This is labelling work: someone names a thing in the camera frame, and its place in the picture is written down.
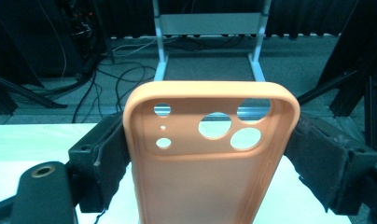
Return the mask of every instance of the phone case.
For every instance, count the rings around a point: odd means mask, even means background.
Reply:
[[[240,120],[237,109],[245,99],[269,99],[267,115]],[[160,105],[165,113],[155,109]],[[219,137],[204,136],[200,122],[214,112],[228,115],[231,125]],[[161,81],[138,87],[125,106],[123,125],[140,223],[252,223],[299,115],[296,98],[269,82]],[[258,132],[246,137],[258,142],[233,146],[231,139],[244,129]]]

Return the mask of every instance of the metal frame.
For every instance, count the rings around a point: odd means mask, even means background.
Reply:
[[[159,0],[153,0],[154,23],[159,48],[159,65],[154,81],[164,79],[168,54],[165,53],[163,35],[240,35],[256,34],[256,46],[248,54],[252,72],[256,81],[265,81],[258,58],[265,34],[272,0],[264,0],[264,6],[258,13],[214,13],[214,14],[176,14],[161,15]]]

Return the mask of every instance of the table surface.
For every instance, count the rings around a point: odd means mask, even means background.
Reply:
[[[68,161],[67,150],[95,124],[0,125],[0,201],[15,194],[21,174],[44,161]],[[93,223],[98,214],[81,214],[79,223]],[[120,182],[109,210],[99,223],[137,224],[131,166]],[[299,181],[283,157],[254,223],[351,223],[346,216],[325,212],[322,204]]]

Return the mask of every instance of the black backdrop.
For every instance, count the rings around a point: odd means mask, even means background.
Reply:
[[[272,0],[266,35],[338,35],[357,0]],[[151,0],[98,0],[110,35],[154,35]],[[262,1],[160,0],[162,13],[256,12]]]

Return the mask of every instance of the orange phone case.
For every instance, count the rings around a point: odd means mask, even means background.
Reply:
[[[268,114],[256,122],[240,120],[237,108],[248,98],[270,99]],[[158,115],[159,104],[170,106],[170,113]],[[231,126],[219,137],[205,137],[199,123],[213,112],[227,114]],[[296,98],[269,82],[162,81],[138,87],[125,106],[123,125],[140,223],[252,223],[299,115]],[[243,128],[259,130],[261,137],[237,149],[230,140]]]

